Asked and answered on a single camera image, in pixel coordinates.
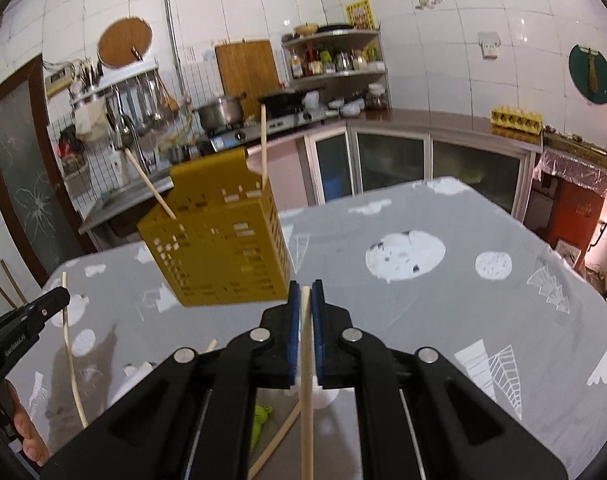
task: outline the wooden cutting board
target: wooden cutting board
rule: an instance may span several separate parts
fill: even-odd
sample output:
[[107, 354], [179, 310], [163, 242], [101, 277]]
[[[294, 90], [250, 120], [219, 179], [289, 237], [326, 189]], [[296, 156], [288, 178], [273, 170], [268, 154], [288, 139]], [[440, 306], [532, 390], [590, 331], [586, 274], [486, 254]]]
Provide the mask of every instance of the wooden cutting board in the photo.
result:
[[261, 118], [261, 95], [279, 90], [279, 76], [276, 72], [272, 45], [268, 40], [241, 41], [216, 46], [219, 73], [226, 95], [241, 95], [246, 120], [254, 116]]

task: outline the plastic cover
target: plastic cover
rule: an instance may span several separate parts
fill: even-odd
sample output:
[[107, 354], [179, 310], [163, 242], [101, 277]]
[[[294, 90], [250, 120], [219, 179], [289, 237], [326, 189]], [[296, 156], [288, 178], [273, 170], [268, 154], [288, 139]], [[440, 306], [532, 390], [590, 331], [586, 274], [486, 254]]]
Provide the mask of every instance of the plastic cover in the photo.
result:
[[544, 147], [533, 178], [541, 181], [541, 174], [548, 173], [577, 186], [591, 189], [607, 200], [607, 169], [578, 158], [571, 153]]

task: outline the table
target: table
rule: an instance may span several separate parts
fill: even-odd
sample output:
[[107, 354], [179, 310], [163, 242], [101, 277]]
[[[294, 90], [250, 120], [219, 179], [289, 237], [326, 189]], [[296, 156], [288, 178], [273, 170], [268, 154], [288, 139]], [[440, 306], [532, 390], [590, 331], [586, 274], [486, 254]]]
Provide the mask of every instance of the table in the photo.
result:
[[[292, 278], [321, 278], [329, 303], [390, 348], [437, 348], [552, 449], [576, 478], [607, 439], [607, 305], [559, 255], [457, 180], [414, 182], [281, 214]], [[183, 308], [147, 248], [131, 244], [61, 266], [86, 413], [101, 414], [143, 362], [204, 350], [255, 327], [275, 303]], [[10, 378], [52, 451], [80, 431], [60, 319]], [[273, 406], [253, 459], [296, 403]], [[354, 393], [315, 393], [315, 477], [360, 478]], [[299, 474], [295, 424], [261, 479]]]

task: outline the stainless steel pot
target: stainless steel pot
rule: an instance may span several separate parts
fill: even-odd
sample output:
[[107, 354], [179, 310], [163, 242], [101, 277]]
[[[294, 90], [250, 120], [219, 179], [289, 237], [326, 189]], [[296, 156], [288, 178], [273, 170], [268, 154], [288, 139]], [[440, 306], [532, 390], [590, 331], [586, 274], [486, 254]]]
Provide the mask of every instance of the stainless steel pot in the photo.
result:
[[215, 132], [231, 124], [242, 123], [244, 117], [241, 100], [245, 96], [245, 92], [240, 96], [224, 95], [197, 108], [201, 127], [206, 132]]

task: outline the glass cabinet door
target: glass cabinet door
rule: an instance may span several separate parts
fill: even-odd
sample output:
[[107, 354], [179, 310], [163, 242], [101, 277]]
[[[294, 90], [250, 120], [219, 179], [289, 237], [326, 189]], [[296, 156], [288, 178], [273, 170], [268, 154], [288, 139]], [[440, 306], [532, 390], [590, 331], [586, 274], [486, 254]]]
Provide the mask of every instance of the glass cabinet door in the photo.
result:
[[423, 180], [424, 140], [357, 132], [363, 191]]
[[344, 196], [352, 196], [352, 172], [346, 133], [320, 139], [313, 137], [312, 141], [313, 155], [318, 164], [318, 174], [313, 178], [316, 181], [319, 202], [330, 202]]
[[468, 146], [433, 141], [433, 177], [453, 176], [512, 214], [521, 160]]

